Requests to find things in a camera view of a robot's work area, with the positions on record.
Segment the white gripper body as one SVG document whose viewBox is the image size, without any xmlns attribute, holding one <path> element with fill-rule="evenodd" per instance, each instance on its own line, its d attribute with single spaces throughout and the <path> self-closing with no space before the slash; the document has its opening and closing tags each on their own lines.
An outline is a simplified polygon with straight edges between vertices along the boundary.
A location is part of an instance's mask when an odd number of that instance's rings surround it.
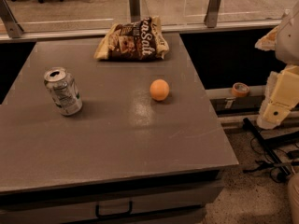
<svg viewBox="0 0 299 224">
<path fill-rule="evenodd" d="M 287 64 L 299 64 L 299 2 L 289 10 L 278 26 L 276 57 Z"/>
</svg>

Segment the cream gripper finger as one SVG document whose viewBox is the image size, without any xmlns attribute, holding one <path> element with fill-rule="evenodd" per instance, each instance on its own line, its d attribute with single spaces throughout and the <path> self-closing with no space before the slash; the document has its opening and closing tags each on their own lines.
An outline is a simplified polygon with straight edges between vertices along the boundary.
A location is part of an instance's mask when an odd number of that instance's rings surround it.
<svg viewBox="0 0 299 224">
<path fill-rule="evenodd" d="M 271 72 L 264 91 L 257 124 L 272 130 L 299 104 L 299 67 L 288 64 L 279 73 Z"/>
<path fill-rule="evenodd" d="M 278 27 L 276 26 L 255 43 L 255 48 L 264 51 L 274 50 L 276 46 L 277 33 Z"/>
</svg>

